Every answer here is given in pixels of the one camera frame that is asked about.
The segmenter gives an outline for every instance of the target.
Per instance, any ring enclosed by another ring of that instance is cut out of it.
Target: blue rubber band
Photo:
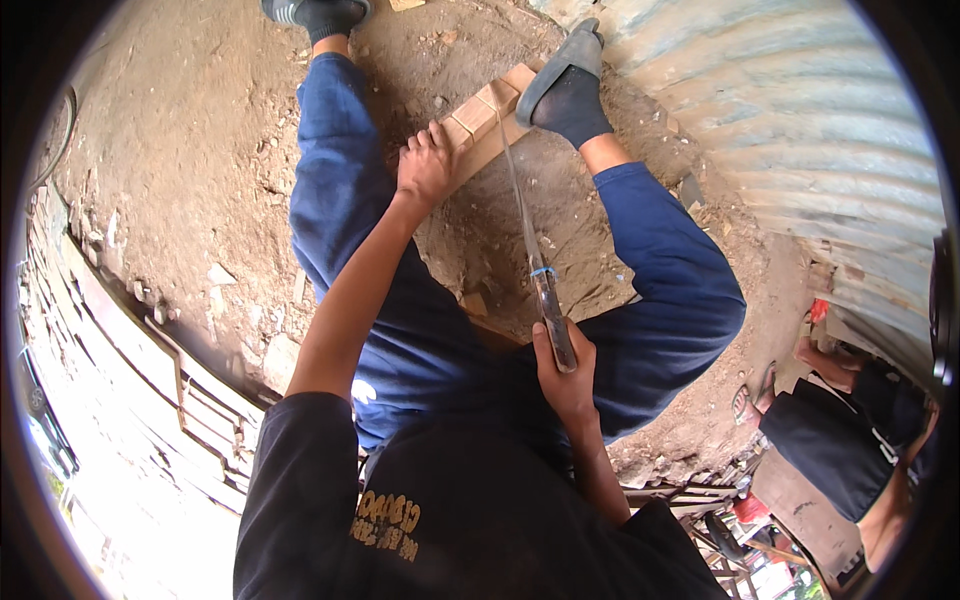
[[[538,275],[541,274],[541,273],[552,273],[552,274],[553,274],[553,278],[554,278],[554,279],[557,279],[557,272],[554,271],[553,267],[540,267],[539,269],[537,269],[536,271],[534,271],[533,273],[531,273],[531,274],[530,274],[530,277],[536,277],[536,276],[538,276]]]

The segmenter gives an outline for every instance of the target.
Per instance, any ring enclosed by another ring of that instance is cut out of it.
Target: person
[[[792,393],[774,393],[776,362],[751,398],[746,385],[733,397],[734,419],[758,428],[833,508],[856,524],[867,568],[876,572],[910,517],[910,482],[931,466],[939,408],[924,406],[905,379],[877,360],[828,354],[813,346],[809,315],[794,355],[840,394],[805,379]]]
[[[572,62],[532,121],[580,150],[643,298],[567,322],[579,366],[560,373],[542,324],[490,355],[420,260],[412,234],[463,151],[431,121],[388,175],[348,58],[366,0],[261,6],[313,43],[290,225],[319,304],[261,425],[234,596],[725,598],[666,504],[631,516],[605,444],[703,373],[746,304],[724,255],[616,140],[599,80]],[[595,29],[570,38],[599,72]]]

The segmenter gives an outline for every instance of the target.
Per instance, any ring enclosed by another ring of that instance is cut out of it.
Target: corrugated metal sheet
[[[604,60],[680,121],[773,231],[836,265],[851,311],[929,343],[944,226],[930,142],[900,75],[842,0],[531,0],[597,16]]]

